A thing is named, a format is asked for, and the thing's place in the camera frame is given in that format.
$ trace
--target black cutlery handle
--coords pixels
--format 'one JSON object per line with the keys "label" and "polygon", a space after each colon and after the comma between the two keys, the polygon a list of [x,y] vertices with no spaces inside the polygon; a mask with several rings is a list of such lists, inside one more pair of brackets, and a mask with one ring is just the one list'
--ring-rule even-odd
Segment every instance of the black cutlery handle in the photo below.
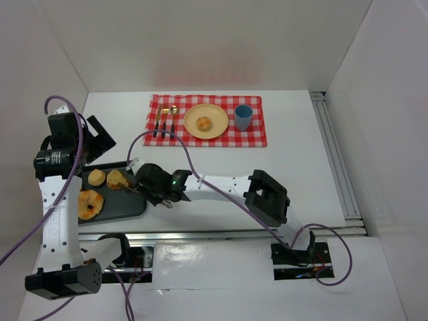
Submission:
{"label": "black cutlery handle", "polygon": [[[162,125],[162,129],[163,130],[167,130],[167,121],[165,120],[165,122]],[[162,138],[165,138],[165,132],[162,132]]]}
{"label": "black cutlery handle", "polygon": [[172,124],[172,125],[171,125],[171,132],[172,132],[173,134],[175,134],[175,133],[174,133],[174,124]]}
{"label": "black cutlery handle", "polygon": [[[154,127],[154,130],[159,128],[159,122],[156,122],[156,126]],[[158,134],[158,132],[154,132],[153,133],[153,137],[156,137],[156,135]]]}

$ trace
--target tray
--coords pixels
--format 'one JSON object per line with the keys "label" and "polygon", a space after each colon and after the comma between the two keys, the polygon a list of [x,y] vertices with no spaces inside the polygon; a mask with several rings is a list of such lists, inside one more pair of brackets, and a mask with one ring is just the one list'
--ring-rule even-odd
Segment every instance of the tray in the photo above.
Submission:
{"label": "tray", "polygon": [[122,172],[128,180],[134,185],[135,177],[126,172],[126,162],[108,163],[102,165],[85,166],[82,169],[82,190],[87,191],[93,189],[95,192],[101,194],[104,198],[104,205],[100,214],[95,216],[89,221],[79,219],[80,224],[87,224],[93,222],[107,221],[110,219],[123,219],[125,217],[139,216],[146,211],[147,200],[144,196],[136,193],[128,192],[125,190],[113,191],[107,187],[106,182],[101,186],[92,186],[88,183],[88,175],[94,169],[104,171],[106,175],[113,169]]}

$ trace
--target cutlery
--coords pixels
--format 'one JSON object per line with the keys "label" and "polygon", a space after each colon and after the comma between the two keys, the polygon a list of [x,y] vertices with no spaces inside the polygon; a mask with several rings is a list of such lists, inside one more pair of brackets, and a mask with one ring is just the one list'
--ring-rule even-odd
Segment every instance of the cutlery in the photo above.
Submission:
{"label": "cutlery", "polygon": [[[165,115],[165,121],[163,122],[162,129],[167,130],[167,117],[168,117],[168,113],[169,113],[169,108],[168,107],[163,108],[162,113]],[[165,132],[162,132],[162,138],[165,138]]]}
{"label": "cutlery", "polygon": [[175,128],[175,125],[174,125],[174,116],[179,114],[179,108],[174,105],[173,107],[171,107],[170,111],[171,111],[171,115],[173,115],[173,124],[171,125],[171,132],[174,134],[174,128]]}
{"label": "cutlery", "polygon": [[[161,120],[162,107],[163,105],[159,105],[158,112],[156,113],[156,126],[154,127],[155,130],[159,128],[159,120]],[[154,132],[153,137],[156,137],[157,134],[158,132]]]}

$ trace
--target checkered cloth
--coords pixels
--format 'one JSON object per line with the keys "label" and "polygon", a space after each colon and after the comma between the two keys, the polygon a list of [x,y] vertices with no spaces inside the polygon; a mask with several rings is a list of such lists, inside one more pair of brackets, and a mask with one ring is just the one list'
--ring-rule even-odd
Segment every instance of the checkered cloth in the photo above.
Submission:
{"label": "checkered cloth", "polygon": [[[160,104],[166,104],[168,107],[175,105],[179,107],[179,114],[175,116],[175,134],[180,137],[186,146],[206,146],[206,147],[265,147],[268,145],[266,139],[265,122],[263,119],[263,110],[261,109],[261,97],[259,96],[170,96],[153,95],[150,101],[150,110],[147,115],[146,130],[154,129],[156,125],[156,113]],[[186,112],[193,106],[199,104],[214,104],[224,109],[229,117],[229,126],[221,135],[213,139],[203,140],[190,135],[184,125]],[[240,132],[234,126],[234,110],[239,104],[247,104],[253,108],[253,118],[248,129]],[[159,129],[162,129],[165,117],[162,116],[159,122]],[[171,130],[173,115],[167,116],[167,130]],[[177,139],[170,139],[166,135],[164,139],[161,133],[156,137],[146,135],[143,137],[143,145],[150,146],[180,146]]]}

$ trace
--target yellow plate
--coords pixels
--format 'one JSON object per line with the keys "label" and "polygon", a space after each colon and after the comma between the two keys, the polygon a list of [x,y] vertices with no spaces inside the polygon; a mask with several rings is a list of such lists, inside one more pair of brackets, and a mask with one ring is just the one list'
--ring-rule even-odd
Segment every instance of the yellow plate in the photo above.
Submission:
{"label": "yellow plate", "polygon": [[[211,119],[213,126],[207,132],[199,130],[196,126],[196,121],[200,117],[208,117]],[[185,114],[185,128],[196,138],[212,139],[220,136],[229,126],[229,117],[226,112],[213,104],[200,104],[193,106]]]}

